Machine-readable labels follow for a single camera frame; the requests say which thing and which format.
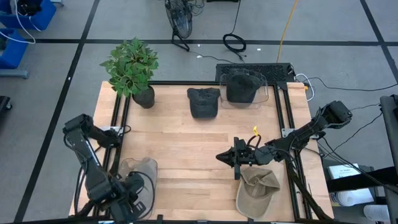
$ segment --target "fan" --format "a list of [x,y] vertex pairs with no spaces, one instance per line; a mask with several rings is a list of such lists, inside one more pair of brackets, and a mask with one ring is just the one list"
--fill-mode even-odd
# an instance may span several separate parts
[[[172,43],[189,52],[190,48],[183,39],[192,32],[192,13],[188,7],[187,0],[165,0],[167,17],[173,29]],[[184,46],[176,44],[174,37],[177,36]]]

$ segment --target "gray floor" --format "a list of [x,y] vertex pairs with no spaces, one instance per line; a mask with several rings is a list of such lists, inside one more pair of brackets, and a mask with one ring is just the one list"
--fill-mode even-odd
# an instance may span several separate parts
[[[49,28],[32,34],[38,39],[79,39],[94,0],[64,0]],[[243,1],[236,34],[246,40],[279,40],[294,0]],[[366,0],[385,41],[397,42],[398,15],[395,0]],[[220,40],[231,31],[237,4],[213,2],[202,15],[193,18],[189,39]],[[171,28],[164,2],[160,0],[101,0],[88,39],[170,39]],[[299,1],[286,40],[377,41],[358,0]],[[98,64],[106,60],[113,44],[85,44],[63,105],[49,151],[24,220],[63,218],[68,215],[75,187],[78,163],[62,143],[63,123],[81,113],[93,114],[103,80],[108,75]],[[218,62],[197,58],[170,44],[154,44],[159,53],[159,69],[154,80],[214,80]],[[30,73],[28,80],[0,79],[0,95],[12,98],[14,108],[0,126],[0,223],[12,222],[35,164],[55,105],[61,93],[77,44],[29,45],[20,68]],[[239,62],[224,45],[195,44],[193,51]],[[398,60],[398,47],[388,47]],[[246,63],[276,61],[277,45],[248,45]],[[281,62],[290,62],[296,73],[320,77],[327,85],[345,88],[377,88],[396,83],[381,47],[285,45]],[[315,97],[309,102],[312,114],[319,106],[341,100],[349,108],[377,103],[382,95],[397,88],[377,92],[329,90],[314,80]],[[352,122],[339,131],[327,131],[326,138],[337,146],[379,113],[378,107],[353,111]],[[392,165],[383,120],[377,119],[354,139],[340,147],[341,156],[375,168]],[[336,216],[355,221],[353,212]]]

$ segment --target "wooden table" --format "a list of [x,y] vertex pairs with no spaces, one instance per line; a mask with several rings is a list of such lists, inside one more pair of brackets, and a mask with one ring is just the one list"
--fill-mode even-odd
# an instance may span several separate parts
[[[234,180],[233,169],[217,161],[215,156],[227,151],[233,145],[235,136],[248,140],[253,135],[254,126],[257,126],[262,136],[261,144],[280,138],[272,87],[269,87],[269,99],[257,109],[226,109],[219,104],[217,117],[209,121],[192,118],[187,98],[187,88],[207,86],[153,87],[153,108],[142,109],[131,100],[127,124],[132,131],[125,135],[121,153],[121,161],[125,158],[151,157],[158,163],[155,206],[150,219],[163,214],[164,220],[247,220],[235,206],[239,181]],[[301,127],[311,119],[304,86],[302,83],[288,83],[288,89],[295,126]],[[283,93],[280,91],[279,95],[285,126],[289,127]],[[94,115],[96,126],[109,126],[115,97],[111,85],[103,82]],[[124,99],[119,110],[119,123],[123,101]],[[307,147],[318,151],[315,141],[311,140]],[[104,150],[98,152],[100,161],[103,156]],[[307,150],[303,150],[301,156],[307,189],[325,213],[333,217],[320,157]],[[262,220],[294,221],[284,162],[272,161],[260,167],[273,170],[281,186]],[[300,216],[303,218],[305,215],[300,194],[297,194],[297,198]],[[86,189],[83,187],[79,209],[87,201]]]

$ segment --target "blue bin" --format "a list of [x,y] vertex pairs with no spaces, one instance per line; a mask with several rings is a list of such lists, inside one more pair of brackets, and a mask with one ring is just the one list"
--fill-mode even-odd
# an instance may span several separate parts
[[[0,11],[11,13],[11,7],[9,1],[0,0]],[[52,17],[57,10],[54,4],[50,0],[30,0],[32,2],[40,3],[42,10],[37,12],[29,20],[29,16],[18,15],[21,24],[25,29],[35,29],[35,26],[40,30],[45,30],[49,25]],[[0,15],[0,22],[3,23],[7,28],[21,29],[21,25],[17,20],[16,15]]]
[[[6,34],[13,39],[25,40],[14,29],[0,29],[0,31],[3,34]],[[0,56],[0,68],[3,69],[17,68],[19,63],[21,62],[22,56],[24,56],[26,47],[27,43],[20,43],[14,40],[8,40],[6,49]]]

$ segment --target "baseball cap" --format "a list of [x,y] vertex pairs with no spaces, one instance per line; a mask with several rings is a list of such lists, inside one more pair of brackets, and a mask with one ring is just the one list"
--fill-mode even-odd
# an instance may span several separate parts
[[248,167],[241,171],[236,208],[248,218],[260,219],[266,214],[273,194],[279,190],[272,170]]

